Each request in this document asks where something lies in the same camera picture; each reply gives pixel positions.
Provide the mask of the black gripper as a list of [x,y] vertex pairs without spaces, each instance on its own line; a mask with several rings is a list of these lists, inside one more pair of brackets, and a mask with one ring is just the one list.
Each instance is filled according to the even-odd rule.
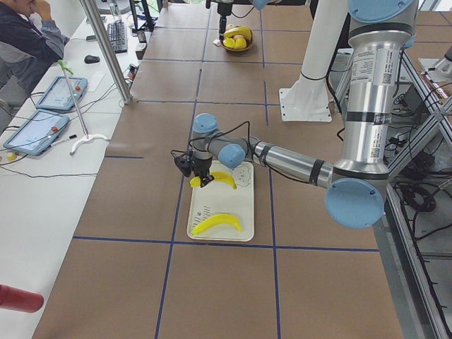
[[209,174],[212,158],[201,159],[197,155],[194,151],[188,151],[179,156],[173,156],[173,158],[179,171],[185,177],[190,177],[192,174],[199,177],[199,186],[203,188],[215,179],[213,175]]
[[219,21],[219,39],[224,39],[226,31],[226,17],[232,14],[233,0],[217,0],[217,12],[220,15]]

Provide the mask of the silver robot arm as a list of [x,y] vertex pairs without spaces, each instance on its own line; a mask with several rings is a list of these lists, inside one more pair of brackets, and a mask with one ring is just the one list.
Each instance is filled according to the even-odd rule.
[[277,95],[277,118],[304,143],[281,147],[251,134],[251,124],[222,131],[215,116],[195,116],[185,150],[173,150],[185,177],[213,181],[219,161],[243,162],[325,191],[330,218],[370,227],[384,211],[389,171],[383,161],[400,53],[415,36],[416,1],[320,1],[296,82]]
[[[209,9],[211,3],[216,3],[217,4],[217,13],[220,16],[219,19],[219,39],[220,41],[223,41],[225,38],[225,32],[226,32],[226,28],[227,28],[227,17],[228,16],[234,16],[235,18],[245,18],[246,16],[248,16],[249,13],[251,13],[254,9],[258,9],[261,10],[264,6],[271,4],[278,4],[280,3],[280,1],[268,1],[268,0],[264,0],[264,1],[233,1],[233,0],[213,0],[213,1],[206,1],[206,8]],[[237,16],[236,14],[234,14],[232,12],[232,8],[233,6],[237,4],[237,5],[247,5],[247,4],[251,4],[253,6],[253,8],[251,8],[249,10],[248,13],[244,14],[243,16]]]

